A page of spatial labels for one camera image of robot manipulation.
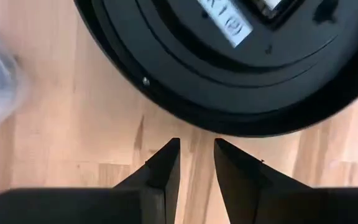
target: sticker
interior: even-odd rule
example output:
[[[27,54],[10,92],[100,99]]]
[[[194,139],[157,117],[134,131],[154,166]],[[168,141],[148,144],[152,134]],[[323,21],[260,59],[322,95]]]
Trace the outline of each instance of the sticker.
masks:
[[[274,10],[282,0],[264,0],[270,10]]]
[[[251,32],[252,26],[230,0],[198,0],[233,47]]]

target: black robot vacuum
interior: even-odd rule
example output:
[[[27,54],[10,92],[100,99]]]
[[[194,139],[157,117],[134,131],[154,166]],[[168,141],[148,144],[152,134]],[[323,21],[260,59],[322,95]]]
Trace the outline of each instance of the black robot vacuum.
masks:
[[[358,0],[76,5],[95,41],[141,92],[217,133],[290,133],[358,97]]]

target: wooden floor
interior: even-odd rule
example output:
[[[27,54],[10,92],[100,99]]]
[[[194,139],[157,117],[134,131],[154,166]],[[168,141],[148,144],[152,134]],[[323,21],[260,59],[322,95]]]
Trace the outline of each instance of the wooden floor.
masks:
[[[177,223],[224,224],[213,140],[224,137],[311,186],[358,186],[358,102],[277,138],[200,130],[134,89],[92,40],[72,0],[0,0],[0,37],[26,72],[26,103],[0,125],[0,192],[112,187],[172,137],[182,140]]]

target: screw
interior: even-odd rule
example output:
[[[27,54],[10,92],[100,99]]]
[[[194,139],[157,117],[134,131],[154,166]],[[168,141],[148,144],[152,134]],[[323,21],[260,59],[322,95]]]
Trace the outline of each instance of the screw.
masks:
[[[143,77],[143,85],[145,85],[145,86],[149,86],[150,85],[150,81],[149,81],[149,79],[148,78],[146,78],[146,77]]]

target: black object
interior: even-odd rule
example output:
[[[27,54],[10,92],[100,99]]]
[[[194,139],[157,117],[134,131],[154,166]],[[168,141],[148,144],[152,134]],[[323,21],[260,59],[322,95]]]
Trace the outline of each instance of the black object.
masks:
[[[180,140],[113,189],[18,189],[0,195],[0,224],[174,224]]]
[[[289,133],[358,97],[358,0],[283,0],[270,16],[263,0],[231,1],[253,27],[237,47],[198,0],[75,0],[122,74],[202,128]]]
[[[312,189],[222,139],[214,155],[231,224],[358,223],[358,189]]]

